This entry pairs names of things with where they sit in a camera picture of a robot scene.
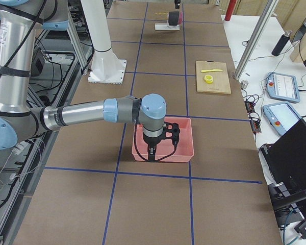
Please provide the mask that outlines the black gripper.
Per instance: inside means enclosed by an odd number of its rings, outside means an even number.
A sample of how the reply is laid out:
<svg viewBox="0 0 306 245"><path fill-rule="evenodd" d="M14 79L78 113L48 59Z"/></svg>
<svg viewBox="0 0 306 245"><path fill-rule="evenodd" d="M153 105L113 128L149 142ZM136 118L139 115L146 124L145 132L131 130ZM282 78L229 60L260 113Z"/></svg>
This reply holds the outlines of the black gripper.
<svg viewBox="0 0 306 245"><path fill-rule="evenodd" d="M143 140L147 144L149 161L156 159L156 149L157 145L162 141L162 135L163 132L159 134L157 131L149 133L149 135L147 135L145 132L143 133Z"/></svg>

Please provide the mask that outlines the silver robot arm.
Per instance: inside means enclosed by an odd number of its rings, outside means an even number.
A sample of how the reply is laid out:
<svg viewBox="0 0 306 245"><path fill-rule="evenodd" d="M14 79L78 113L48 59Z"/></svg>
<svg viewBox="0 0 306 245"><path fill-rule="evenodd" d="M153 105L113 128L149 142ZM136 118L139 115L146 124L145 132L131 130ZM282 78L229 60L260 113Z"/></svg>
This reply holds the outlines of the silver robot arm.
<svg viewBox="0 0 306 245"><path fill-rule="evenodd" d="M27 93L36 30L68 28L67 1L0 1L0 150L61 127L105 120L142 125L148 159L166 139L166 102L158 94L64 107L30 108Z"/></svg>

